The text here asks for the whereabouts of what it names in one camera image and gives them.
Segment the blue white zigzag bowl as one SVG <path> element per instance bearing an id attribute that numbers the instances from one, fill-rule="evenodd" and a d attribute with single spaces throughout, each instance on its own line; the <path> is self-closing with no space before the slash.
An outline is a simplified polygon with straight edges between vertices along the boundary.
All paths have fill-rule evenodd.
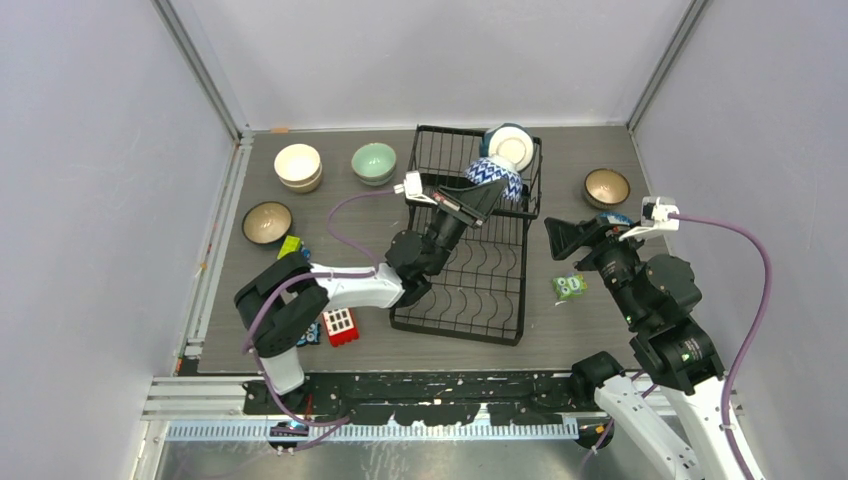
<path id="1" fill-rule="evenodd" d="M 471 162 L 465 169 L 464 175 L 475 185 L 505 179 L 507 181 L 507 187 L 504 189 L 502 196 L 513 202 L 518 202 L 522 197 L 522 177 L 515 165 L 504 157 L 498 155 L 480 157 Z"/>

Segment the white blue floral bowl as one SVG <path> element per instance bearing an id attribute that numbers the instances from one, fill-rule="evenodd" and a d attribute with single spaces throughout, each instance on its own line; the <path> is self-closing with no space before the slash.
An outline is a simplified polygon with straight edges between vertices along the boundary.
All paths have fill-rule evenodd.
<path id="1" fill-rule="evenodd" d="M 613 225 L 622 225 L 625 227 L 630 227 L 634 224 L 634 222 L 629 217 L 618 212 L 602 212 L 599 214 L 599 217 L 606 219 L 610 224 Z"/>

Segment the black patterned rim bowl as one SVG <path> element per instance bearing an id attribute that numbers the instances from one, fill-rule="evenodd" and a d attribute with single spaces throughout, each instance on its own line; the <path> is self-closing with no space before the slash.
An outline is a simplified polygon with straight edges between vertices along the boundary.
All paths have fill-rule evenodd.
<path id="1" fill-rule="evenodd" d="M 590 171 L 584 178 L 584 199 L 593 207 L 611 210 L 624 203 L 631 194 L 628 179 L 620 172 L 609 168 Z"/>

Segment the teal bowl white base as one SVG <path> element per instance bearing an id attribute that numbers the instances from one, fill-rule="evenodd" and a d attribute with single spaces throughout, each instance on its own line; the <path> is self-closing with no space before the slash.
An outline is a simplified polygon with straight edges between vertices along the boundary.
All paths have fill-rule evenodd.
<path id="1" fill-rule="evenodd" d="M 518 172 L 523 172 L 532 163 L 535 151 L 533 137 L 515 123 L 503 123 L 486 130 L 479 147 L 481 157 L 504 158 Z"/>

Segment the light green bowl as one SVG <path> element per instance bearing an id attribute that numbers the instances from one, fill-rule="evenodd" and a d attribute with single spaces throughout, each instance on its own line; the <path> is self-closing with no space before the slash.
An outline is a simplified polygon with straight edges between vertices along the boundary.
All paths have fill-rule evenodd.
<path id="1" fill-rule="evenodd" d="M 384 143 L 369 143 L 355 151 L 351 159 L 354 173 L 361 179 L 382 180 L 395 170 L 395 150 Z"/>

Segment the beige bowl with flower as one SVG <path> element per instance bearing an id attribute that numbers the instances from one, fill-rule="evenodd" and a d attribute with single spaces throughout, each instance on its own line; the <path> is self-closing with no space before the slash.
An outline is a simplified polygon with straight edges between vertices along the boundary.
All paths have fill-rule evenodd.
<path id="1" fill-rule="evenodd" d="M 319 176 L 322 162 L 314 147 L 298 143 L 280 150 L 275 156 L 273 168 L 282 182 L 302 184 L 309 183 Z"/>

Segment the dark blue glazed bowl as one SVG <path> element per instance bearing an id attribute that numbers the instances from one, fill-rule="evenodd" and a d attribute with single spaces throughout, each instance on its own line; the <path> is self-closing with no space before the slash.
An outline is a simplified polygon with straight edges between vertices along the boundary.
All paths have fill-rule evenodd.
<path id="1" fill-rule="evenodd" d="M 284 204 L 266 201 L 252 207 L 243 217 L 241 231 L 256 245 L 282 241 L 293 225 L 291 210 Z"/>

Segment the pale green striped bowl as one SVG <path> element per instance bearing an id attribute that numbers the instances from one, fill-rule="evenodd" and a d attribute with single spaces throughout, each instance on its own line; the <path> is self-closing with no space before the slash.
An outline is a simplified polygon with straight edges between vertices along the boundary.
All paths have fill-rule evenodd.
<path id="1" fill-rule="evenodd" d="M 394 175 L 384 175 L 380 177 L 358 176 L 358 179 L 365 185 L 370 187 L 378 187 L 388 184 L 393 180 Z"/>

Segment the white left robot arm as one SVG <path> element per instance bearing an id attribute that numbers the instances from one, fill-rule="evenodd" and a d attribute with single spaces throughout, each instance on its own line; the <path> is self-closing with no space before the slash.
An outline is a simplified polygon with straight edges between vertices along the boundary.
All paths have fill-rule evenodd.
<path id="1" fill-rule="evenodd" d="M 451 258 L 468 228 L 481 227 L 508 189 L 505 178 L 466 188 L 439 187 L 426 194 L 418 172 L 388 189 L 390 195 L 421 199 L 432 209 L 424 232 L 403 230 L 385 259 L 369 267 L 328 267 L 289 253 L 234 297 L 247 330 L 242 351 L 258 362 L 268 400 L 280 412 L 298 412 L 307 398 L 296 343 L 323 313 L 343 308 L 410 306 L 431 289 L 431 279 Z"/>

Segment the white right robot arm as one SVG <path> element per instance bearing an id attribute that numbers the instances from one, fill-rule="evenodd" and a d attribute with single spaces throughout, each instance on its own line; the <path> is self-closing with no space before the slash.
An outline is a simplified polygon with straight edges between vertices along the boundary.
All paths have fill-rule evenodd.
<path id="1" fill-rule="evenodd" d="M 730 400 L 739 367 L 726 369 L 713 341 L 691 315 L 702 293 L 690 264 L 668 254 L 647 261 L 644 239 L 678 230 L 676 208 L 639 223 L 598 215 L 580 223 L 547 218 L 551 256 L 588 254 L 578 271 L 596 271 L 624 317 L 630 346 L 681 422 L 680 437 L 647 403 L 622 366 L 606 351 L 575 363 L 569 379 L 574 403 L 600 408 L 629 435 L 663 479 L 762 479 Z"/>

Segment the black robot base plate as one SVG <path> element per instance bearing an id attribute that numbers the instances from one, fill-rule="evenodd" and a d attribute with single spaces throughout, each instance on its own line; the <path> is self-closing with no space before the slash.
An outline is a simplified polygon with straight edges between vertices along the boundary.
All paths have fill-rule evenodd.
<path id="1" fill-rule="evenodd" d="M 312 373 L 282 396 L 287 410 L 320 424 L 468 425 L 487 413 L 495 426 L 552 425 L 559 416 L 600 414 L 576 395 L 568 372 Z"/>

